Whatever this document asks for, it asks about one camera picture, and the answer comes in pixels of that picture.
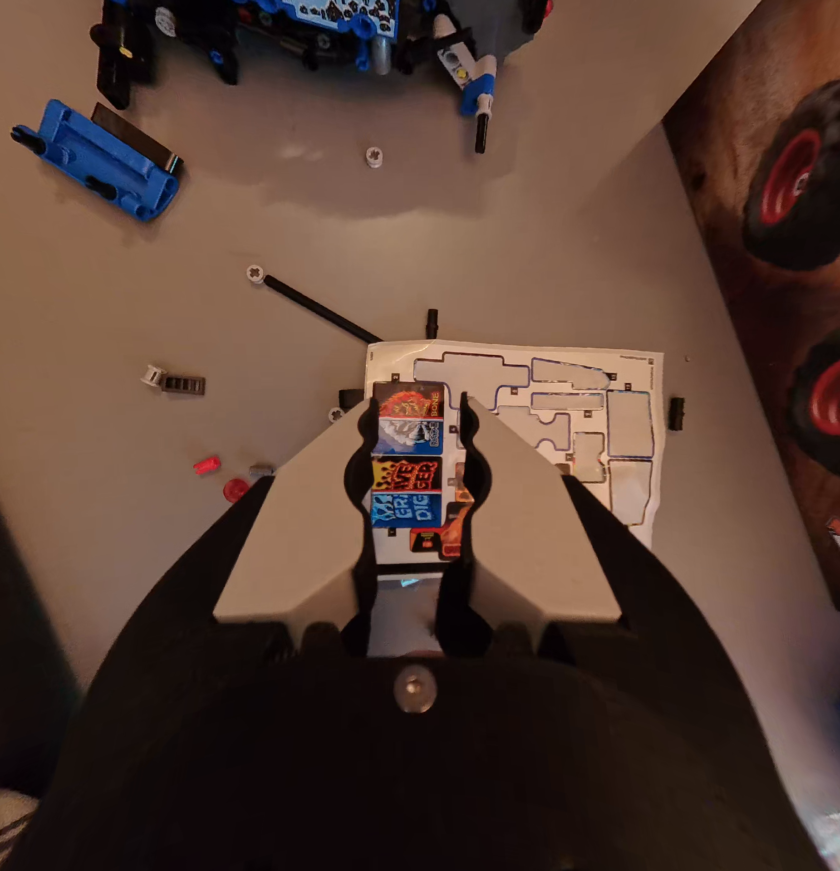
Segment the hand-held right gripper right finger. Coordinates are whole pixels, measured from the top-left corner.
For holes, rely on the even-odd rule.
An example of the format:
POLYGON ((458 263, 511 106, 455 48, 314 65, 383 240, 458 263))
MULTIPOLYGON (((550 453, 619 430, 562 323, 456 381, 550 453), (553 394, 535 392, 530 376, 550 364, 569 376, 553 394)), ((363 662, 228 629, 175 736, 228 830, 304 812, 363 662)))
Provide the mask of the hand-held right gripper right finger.
POLYGON ((436 639, 443 654, 481 657, 495 634, 512 626, 532 651, 549 626, 615 626, 621 607, 565 476, 467 393, 459 437, 472 503, 460 556, 439 589, 436 639))

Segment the blue panel piece with pins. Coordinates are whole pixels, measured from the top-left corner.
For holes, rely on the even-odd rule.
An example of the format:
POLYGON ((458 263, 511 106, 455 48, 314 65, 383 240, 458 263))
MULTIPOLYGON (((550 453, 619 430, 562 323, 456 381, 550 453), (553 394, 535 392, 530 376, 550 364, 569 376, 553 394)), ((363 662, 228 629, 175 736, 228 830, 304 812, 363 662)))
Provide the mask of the blue panel piece with pins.
POLYGON ((85 117, 52 99, 37 129, 15 125, 10 136, 142 223, 160 216, 177 196, 182 159, 102 103, 85 117))

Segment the sticker sheet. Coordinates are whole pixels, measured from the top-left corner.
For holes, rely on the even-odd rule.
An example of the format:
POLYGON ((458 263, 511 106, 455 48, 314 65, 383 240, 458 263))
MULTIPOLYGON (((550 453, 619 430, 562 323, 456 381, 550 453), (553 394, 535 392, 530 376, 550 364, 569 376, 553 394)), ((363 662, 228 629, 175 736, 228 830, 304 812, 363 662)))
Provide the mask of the sticker sheet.
POLYGON ((367 398, 379 406, 373 493, 379 565, 458 559, 472 497, 463 482, 462 394, 575 476, 652 546, 665 445, 662 354, 444 340, 373 343, 367 398))

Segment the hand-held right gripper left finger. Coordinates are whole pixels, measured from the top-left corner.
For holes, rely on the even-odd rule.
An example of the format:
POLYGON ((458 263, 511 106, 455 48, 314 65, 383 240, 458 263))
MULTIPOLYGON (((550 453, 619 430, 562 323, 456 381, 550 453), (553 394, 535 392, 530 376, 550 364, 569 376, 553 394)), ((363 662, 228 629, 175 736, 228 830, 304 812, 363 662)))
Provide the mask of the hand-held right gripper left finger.
POLYGON ((303 637, 370 613, 378 435, 378 403, 365 399, 279 470, 214 607, 218 623, 281 623, 303 637))

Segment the black blue toy brick truck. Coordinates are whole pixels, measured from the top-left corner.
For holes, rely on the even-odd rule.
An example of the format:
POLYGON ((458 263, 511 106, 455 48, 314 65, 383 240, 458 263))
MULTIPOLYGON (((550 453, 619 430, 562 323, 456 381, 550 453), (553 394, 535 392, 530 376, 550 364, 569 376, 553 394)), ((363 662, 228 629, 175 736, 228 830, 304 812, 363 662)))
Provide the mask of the black blue toy brick truck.
POLYGON ((221 81, 237 85, 239 28, 272 38, 306 70, 352 64, 405 75, 438 60, 476 121, 486 151, 498 66, 530 42, 552 1, 106 1, 89 36, 98 48, 97 87, 117 110, 132 86, 153 81, 154 31, 200 51, 221 81))

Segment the dark printed toy box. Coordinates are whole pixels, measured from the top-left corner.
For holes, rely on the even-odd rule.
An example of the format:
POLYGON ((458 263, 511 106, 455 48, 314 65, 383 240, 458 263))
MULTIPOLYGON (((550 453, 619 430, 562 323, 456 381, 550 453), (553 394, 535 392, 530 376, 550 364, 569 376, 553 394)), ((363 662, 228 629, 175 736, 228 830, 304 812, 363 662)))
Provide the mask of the dark printed toy box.
POLYGON ((760 2, 664 127, 840 611, 840 1, 760 2))

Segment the black axle rod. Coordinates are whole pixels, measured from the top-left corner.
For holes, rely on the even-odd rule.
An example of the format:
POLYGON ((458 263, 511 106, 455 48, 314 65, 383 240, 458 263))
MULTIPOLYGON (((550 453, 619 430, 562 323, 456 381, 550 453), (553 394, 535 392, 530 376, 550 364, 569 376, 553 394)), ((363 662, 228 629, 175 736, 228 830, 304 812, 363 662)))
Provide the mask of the black axle rod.
POLYGON ((315 299, 308 297, 307 295, 299 292, 298 290, 293 289, 292 287, 286 285, 284 282, 274 278, 272 275, 264 275, 262 283, 273 292, 279 294, 280 296, 288 299, 291 302, 294 302, 296 305, 300 306, 306 311, 314 314, 323 321, 327 321, 328 323, 337 327, 339 330, 350 334, 355 339, 358 339, 359 341, 367 345, 381 343, 383 341, 380 336, 360 327, 359 325, 350 321, 348 318, 329 309, 315 299))

